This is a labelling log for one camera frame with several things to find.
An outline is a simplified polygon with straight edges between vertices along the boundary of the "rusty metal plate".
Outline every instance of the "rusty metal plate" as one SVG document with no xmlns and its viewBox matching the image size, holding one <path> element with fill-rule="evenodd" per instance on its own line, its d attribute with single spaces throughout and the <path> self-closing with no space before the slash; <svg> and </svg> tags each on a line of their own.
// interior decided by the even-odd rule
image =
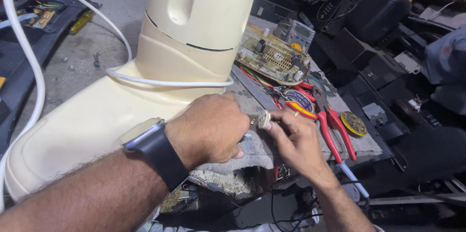
<svg viewBox="0 0 466 232">
<path fill-rule="evenodd" d="M 264 31 L 248 24 L 236 54 L 236 61 L 284 86 L 294 86 L 306 79 L 311 68 L 310 57 L 271 33 L 267 37 L 263 34 Z M 260 39 L 266 42 L 262 53 L 256 51 Z M 244 57 L 241 57 L 242 50 L 246 50 Z M 303 75 L 299 80 L 295 80 L 294 75 L 299 70 Z"/>
</svg>

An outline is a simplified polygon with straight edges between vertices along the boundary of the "multimeter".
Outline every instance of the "multimeter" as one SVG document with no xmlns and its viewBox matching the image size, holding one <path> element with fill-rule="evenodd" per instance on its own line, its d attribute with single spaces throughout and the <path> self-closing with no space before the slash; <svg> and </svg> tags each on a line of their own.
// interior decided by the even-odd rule
<svg viewBox="0 0 466 232">
<path fill-rule="evenodd" d="M 291 21 L 290 28 L 288 29 L 286 36 L 287 40 L 285 41 L 301 52 L 307 53 L 315 34 L 316 32 L 311 28 L 297 20 L 293 20 Z"/>
</svg>

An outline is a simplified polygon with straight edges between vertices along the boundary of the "metal ruler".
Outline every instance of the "metal ruler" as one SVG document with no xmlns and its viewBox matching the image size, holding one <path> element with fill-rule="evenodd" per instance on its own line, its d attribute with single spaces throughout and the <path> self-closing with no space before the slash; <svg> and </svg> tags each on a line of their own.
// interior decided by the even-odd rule
<svg viewBox="0 0 466 232">
<path fill-rule="evenodd" d="M 256 84 L 255 81 L 251 80 L 247 75 L 241 71 L 235 64 L 232 67 L 232 72 L 236 78 L 246 87 L 246 89 L 253 95 L 254 98 L 259 102 L 265 110 L 276 110 L 277 106 L 274 103 L 272 97 L 263 91 L 263 87 Z"/>
</svg>

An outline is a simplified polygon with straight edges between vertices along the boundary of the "hairy forearm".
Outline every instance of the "hairy forearm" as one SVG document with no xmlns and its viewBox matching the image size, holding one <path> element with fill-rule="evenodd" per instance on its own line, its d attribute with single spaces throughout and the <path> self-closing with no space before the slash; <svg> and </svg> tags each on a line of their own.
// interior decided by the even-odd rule
<svg viewBox="0 0 466 232">
<path fill-rule="evenodd" d="M 68 174 L 6 211 L 0 230 L 134 230 L 168 193 L 142 158 L 119 150 Z"/>
<path fill-rule="evenodd" d="M 308 176 L 314 185 L 327 229 L 339 232 L 374 232 L 375 228 L 353 202 L 328 166 Z"/>
</svg>

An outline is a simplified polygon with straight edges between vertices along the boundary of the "black watch strap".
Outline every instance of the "black watch strap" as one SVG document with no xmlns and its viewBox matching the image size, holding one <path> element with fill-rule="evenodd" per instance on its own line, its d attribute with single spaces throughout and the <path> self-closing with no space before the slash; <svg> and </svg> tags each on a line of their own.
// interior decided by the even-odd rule
<svg viewBox="0 0 466 232">
<path fill-rule="evenodd" d="M 128 151 L 143 153 L 163 179 L 170 193 L 189 177 L 188 170 L 165 135 L 165 125 L 136 146 L 128 148 Z"/>
</svg>

